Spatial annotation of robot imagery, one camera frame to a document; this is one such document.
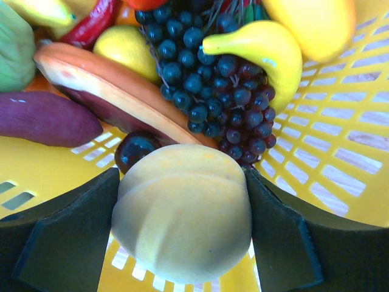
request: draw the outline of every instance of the lemon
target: lemon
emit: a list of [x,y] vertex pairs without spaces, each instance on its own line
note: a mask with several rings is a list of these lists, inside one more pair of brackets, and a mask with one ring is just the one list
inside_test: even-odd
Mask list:
[[150,46],[136,26],[112,26],[97,39],[93,53],[114,60],[154,84],[160,82]]

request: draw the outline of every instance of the green vegetable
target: green vegetable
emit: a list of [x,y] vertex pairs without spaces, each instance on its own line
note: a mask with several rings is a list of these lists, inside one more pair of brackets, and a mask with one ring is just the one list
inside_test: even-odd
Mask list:
[[0,0],[0,92],[20,91],[32,81],[35,49],[30,25]]

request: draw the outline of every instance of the basket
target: basket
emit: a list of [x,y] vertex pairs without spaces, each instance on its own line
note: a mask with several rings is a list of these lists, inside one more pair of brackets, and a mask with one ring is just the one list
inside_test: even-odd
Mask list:
[[[306,62],[298,93],[275,120],[278,144],[257,164],[293,195],[352,220],[389,226],[389,2],[356,0],[358,27],[330,64]],[[0,137],[0,218],[76,188],[114,166],[115,128],[75,149]],[[110,238],[99,292],[258,292],[253,248],[220,279],[174,285]]]

